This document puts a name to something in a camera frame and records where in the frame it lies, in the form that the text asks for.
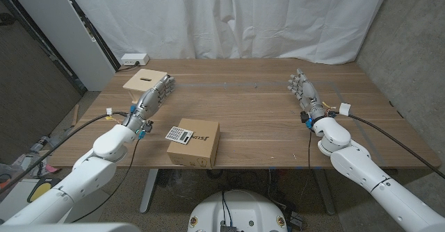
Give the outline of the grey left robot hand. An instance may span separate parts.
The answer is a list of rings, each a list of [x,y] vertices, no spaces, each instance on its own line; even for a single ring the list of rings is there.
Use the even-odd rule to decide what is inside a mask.
[[[126,116],[122,125],[136,132],[152,117],[162,106],[164,101],[175,89],[175,78],[164,76],[153,88],[143,93],[135,109]]]

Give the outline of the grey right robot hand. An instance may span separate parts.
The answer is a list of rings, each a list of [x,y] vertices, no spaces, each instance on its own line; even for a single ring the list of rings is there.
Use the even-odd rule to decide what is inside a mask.
[[[300,68],[295,74],[290,75],[288,82],[287,89],[313,121],[325,117],[325,109],[316,88]]]

